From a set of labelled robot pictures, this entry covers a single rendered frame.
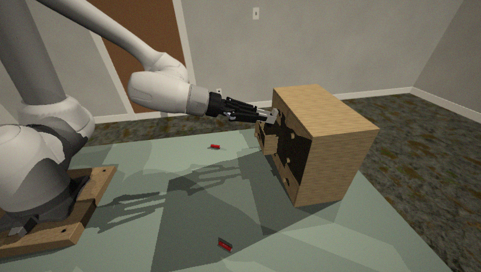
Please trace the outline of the black and white eraser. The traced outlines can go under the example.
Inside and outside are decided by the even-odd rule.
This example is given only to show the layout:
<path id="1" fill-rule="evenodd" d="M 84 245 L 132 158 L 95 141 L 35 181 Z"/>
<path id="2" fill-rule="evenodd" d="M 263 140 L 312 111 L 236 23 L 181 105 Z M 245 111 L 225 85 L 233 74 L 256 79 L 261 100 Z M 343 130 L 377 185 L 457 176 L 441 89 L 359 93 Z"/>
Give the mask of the black and white eraser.
<path id="1" fill-rule="evenodd" d="M 278 110 L 276 108 L 273 108 L 272 111 L 271 111 L 271 116 L 277 116 L 278 114 Z M 268 127 L 271 128 L 272 124 L 269 124 L 269 123 L 266 123 Z"/>

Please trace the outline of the small wooden chest of drawers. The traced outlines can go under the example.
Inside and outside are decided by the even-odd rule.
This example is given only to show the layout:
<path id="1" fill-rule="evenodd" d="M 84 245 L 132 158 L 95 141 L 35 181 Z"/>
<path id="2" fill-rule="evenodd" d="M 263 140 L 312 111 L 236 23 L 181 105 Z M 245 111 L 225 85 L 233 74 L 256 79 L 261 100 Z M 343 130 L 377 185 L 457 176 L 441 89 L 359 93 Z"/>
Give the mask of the small wooden chest of drawers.
<path id="1" fill-rule="evenodd" d="M 294 207 L 342 200 L 380 128 L 318 84 L 276 87 L 311 136 Z"/>

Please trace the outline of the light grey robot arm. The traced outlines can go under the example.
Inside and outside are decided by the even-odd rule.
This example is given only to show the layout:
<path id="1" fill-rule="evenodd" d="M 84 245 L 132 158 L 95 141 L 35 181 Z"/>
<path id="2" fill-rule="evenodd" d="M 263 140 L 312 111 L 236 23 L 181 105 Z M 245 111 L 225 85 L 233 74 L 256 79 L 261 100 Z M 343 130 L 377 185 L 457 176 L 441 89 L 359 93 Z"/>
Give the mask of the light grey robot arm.
<path id="1" fill-rule="evenodd" d="M 143 65 L 145 71 L 132 73 L 128 81 L 132 102 L 166 113 L 202 117 L 207 112 L 208 89 L 190 85 L 181 62 L 154 50 L 86 0 L 36 1 Z M 19 124 L 0 125 L 0 208 L 6 212 L 0 232 L 12 228 L 7 236 L 16 240 L 35 224 L 70 216 L 91 179 L 71 178 L 67 170 L 91 138 L 95 120 L 64 93 L 26 0 L 0 0 L 0 60 L 22 97 L 16 108 Z"/>

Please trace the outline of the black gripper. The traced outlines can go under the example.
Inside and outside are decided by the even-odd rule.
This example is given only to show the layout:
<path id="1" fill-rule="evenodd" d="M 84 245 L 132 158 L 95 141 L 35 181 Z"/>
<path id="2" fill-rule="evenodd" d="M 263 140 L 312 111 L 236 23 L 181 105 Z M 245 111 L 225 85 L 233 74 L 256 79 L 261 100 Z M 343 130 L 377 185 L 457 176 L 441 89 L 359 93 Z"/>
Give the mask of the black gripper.
<path id="1" fill-rule="evenodd" d="M 230 97 L 222 99 L 221 94 L 210 92 L 206 116 L 217 117 L 219 114 L 228 116 L 229 121 L 250 122 L 256 121 L 274 124 L 276 116 L 271 116 L 267 110 L 257 109 L 257 106 L 247 104 Z"/>

